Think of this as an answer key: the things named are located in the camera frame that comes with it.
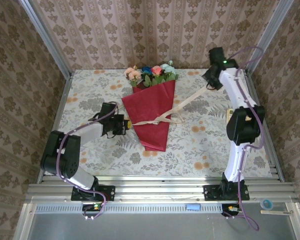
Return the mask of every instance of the floral tablecloth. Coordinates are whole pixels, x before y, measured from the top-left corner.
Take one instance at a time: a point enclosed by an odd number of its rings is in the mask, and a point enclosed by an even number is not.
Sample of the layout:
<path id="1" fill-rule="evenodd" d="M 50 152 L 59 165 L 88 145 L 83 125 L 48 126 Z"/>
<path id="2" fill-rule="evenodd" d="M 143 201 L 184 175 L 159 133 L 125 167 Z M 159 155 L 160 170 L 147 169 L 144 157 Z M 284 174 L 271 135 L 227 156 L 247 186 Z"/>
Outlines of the floral tablecloth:
<path id="1" fill-rule="evenodd" d="M 201 77 L 205 71 L 178 70 L 174 106 L 207 84 Z M 122 105 L 121 98 L 132 94 L 123 73 L 118 69 L 76 70 L 59 130 L 68 132 L 86 123 L 103 102 Z M 226 112 L 231 107 L 224 88 L 207 90 L 181 111 L 185 124 L 170 124 L 166 152 L 145 151 L 132 128 L 125 136 L 104 136 L 87 143 L 80 151 L 80 166 L 102 176 L 220 177 L 230 152 Z M 124 107 L 119 112 L 127 115 Z M 271 177 L 264 149 L 249 152 L 244 176 Z"/>

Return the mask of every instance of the peach rose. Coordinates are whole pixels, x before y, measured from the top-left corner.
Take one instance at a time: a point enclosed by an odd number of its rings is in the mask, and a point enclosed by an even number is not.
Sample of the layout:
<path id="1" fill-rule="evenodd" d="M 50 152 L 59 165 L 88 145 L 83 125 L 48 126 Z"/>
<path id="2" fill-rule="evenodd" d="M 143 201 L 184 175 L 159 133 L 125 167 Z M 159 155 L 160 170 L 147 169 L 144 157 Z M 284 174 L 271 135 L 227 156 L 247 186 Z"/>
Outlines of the peach rose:
<path id="1" fill-rule="evenodd" d="M 131 73 L 132 71 L 134 71 L 135 69 L 133 67 L 128 67 L 125 71 L 124 71 L 124 76 L 127 78 L 127 75 L 129 73 Z"/>
<path id="2" fill-rule="evenodd" d="M 154 66 L 151 68 L 151 72 L 153 75 L 159 76 L 161 74 L 162 68 L 160 66 Z"/>
<path id="3" fill-rule="evenodd" d="M 141 78 L 141 73 L 137 70 L 133 70 L 132 72 L 129 73 L 129 79 L 131 81 L 134 81 L 135 78 L 138 80 Z"/>

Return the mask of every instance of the patterned wallpaper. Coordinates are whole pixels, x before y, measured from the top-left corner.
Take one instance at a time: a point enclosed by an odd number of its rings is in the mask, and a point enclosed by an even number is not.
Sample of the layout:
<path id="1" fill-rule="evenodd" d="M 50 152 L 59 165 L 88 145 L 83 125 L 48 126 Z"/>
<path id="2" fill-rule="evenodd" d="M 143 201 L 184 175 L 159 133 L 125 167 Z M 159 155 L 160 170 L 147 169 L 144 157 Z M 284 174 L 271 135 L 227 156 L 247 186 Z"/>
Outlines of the patterned wallpaper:
<path id="1" fill-rule="evenodd" d="M 227 55 L 256 45 L 278 0 L 34 0 L 68 67 L 123 69 L 173 60 L 209 66 L 208 50 Z M 247 60 L 252 52 L 240 56 Z"/>
<path id="2" fill-rule="evenodd" d="M 300 0 L 295 0 L 252 75 L 287 181 L 300 199 Z"/>
<path id="3" fill-rule="evenodd" d="M 0 0 L 0 240 L 12 239 L 65 81 L 18 1 Z"/>

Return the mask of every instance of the bouquet of flowers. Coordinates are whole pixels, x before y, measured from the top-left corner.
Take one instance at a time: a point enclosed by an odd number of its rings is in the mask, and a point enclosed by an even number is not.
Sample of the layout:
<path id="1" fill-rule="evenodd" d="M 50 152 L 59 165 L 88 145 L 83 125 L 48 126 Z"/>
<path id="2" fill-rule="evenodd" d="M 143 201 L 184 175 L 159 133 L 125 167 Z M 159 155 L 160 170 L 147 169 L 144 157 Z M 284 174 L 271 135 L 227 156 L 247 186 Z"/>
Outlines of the bouquet of flowers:
<path id="1" fill-rule="evenodd" d="M 173 62 L 138 71 L 129 67 L 124 76 L 130 80 L 133 94 L 122 98 L 132 124 L 152 121 L 173 107 L 175 85 L 178 79 Z M 169 123 L 136 125 L 134 130 L 146 151 L 166 151 Z"/>

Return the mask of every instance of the gray floor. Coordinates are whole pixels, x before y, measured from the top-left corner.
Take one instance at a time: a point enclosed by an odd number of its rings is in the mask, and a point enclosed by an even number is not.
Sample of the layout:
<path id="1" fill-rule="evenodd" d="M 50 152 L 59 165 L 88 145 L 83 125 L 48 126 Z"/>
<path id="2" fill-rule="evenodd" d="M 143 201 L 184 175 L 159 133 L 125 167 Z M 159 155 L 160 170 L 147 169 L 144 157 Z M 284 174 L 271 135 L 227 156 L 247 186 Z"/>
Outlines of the gray floor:
<path id="1" fill-rule="evenodd" d="M 295 240 L 288 216 L 261 215 L 260 205 L 245 205 L 257 221 L 256 232 L 244 219 L 220 214 L 103 214 L 86 221 L 81 214 L 36 214 L 30 240 Z M 283 211 L 283 204 L 273 210 Z"/>

